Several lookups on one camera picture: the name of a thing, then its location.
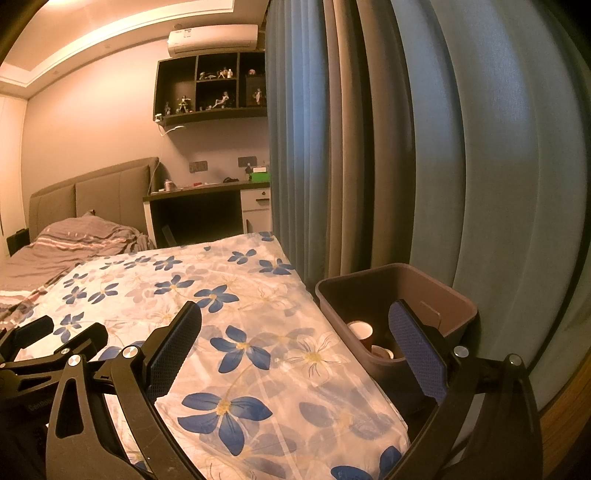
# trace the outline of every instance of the wall shelf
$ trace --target wall shelf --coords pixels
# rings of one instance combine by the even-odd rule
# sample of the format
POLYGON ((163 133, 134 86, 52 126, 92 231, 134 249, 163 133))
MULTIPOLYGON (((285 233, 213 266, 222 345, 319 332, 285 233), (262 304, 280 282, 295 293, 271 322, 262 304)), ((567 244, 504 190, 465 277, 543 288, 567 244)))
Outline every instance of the wall shelf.
POLYGON ((160 60, 152 114, 154 120, 157 114, 162 115, 159 123, 164 127, 220 118, 267 116, 265 53, 234 52, 160 60), (223 69, 231 69, 233 77, 198 80, 201 73, 217 75, 223 69), (223 109, 218 106, 207 110, 226 95, 223 109), (176 113, 183 96, 190 100, 192 112, 176 113), (165 115, 167 103, 171 115, 165 115))

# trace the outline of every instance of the paper cup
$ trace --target paper cup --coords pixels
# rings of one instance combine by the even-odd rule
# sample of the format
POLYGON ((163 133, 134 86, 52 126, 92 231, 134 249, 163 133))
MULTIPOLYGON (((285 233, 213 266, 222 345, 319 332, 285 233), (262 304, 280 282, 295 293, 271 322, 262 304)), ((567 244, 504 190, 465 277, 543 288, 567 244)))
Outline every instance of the paper cup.
POLYGON ((347 324, 351 332, 359 339, 363 346, 371 351, 372 335, 374 334, 374 328, 367 322, 361 320, 354 320, 347 324))
POLYGON ((370 350, 374 355, 385 358, 386 360, 391 360, 394 358, 394 353, 392 350, 388 350, 387 348, 380 347, 378 345, 372 345, 370 350))

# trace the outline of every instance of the white floral bedspread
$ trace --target white floral bedspread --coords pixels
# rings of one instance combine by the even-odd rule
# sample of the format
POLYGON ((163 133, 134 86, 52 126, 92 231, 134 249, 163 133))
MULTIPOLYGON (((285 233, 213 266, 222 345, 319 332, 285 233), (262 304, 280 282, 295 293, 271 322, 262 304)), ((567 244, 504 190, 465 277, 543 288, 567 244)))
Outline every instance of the white floral bedspread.
POLYGON ((406 425, 287 262, 268 232, 90 261, 35 308, 54 332, 19 358, 51 354, 93 322, 109 332, 98 356, 110 358, 195 301, 203 328, 156 407, 209 480, 381 480, 408 449, 406 425))

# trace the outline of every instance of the wall switch panel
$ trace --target wall switch panel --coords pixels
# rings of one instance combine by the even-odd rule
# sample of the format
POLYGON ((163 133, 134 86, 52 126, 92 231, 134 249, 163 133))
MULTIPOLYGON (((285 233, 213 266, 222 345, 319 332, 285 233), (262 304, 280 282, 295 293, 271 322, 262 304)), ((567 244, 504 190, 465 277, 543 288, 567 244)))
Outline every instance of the wall switch panel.
POLYGON ((246 168, 248 164, 251 167, 256 167, 256 157, 238 157, 238 166, 240 168, 246 168))
POLYGON ((207 171, 207 160, 192 161, 189 163, 189 172, 196 173, 198 171, 207 171))

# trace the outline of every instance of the silver screw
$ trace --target silver screw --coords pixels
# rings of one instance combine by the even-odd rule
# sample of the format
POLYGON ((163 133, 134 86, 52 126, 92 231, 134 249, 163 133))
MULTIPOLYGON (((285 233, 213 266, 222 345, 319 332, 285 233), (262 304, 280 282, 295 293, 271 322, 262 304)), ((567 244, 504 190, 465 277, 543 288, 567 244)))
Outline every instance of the silver screw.
POLYGON ((71 367, 75 367, 76 365, 78 365, 80 363, 80 355, 72 355, 69 359, 68 359, 68 365, 70 365, 71 367))
POLYGON ((458 345, 453 349, 453 354, 458 358, 466 358, 470 355, 470 350, 468 350, 465 346, 458 345))
POLYGON ((519 355, 512 353, 509 355, 509 363, 518 367, 523 363, 523 360, 519 355))
POLYGON ((133 358, 138 354, 138 348, 135 345, 125 347, 123 350, 123 356, 125 358, 133 358))

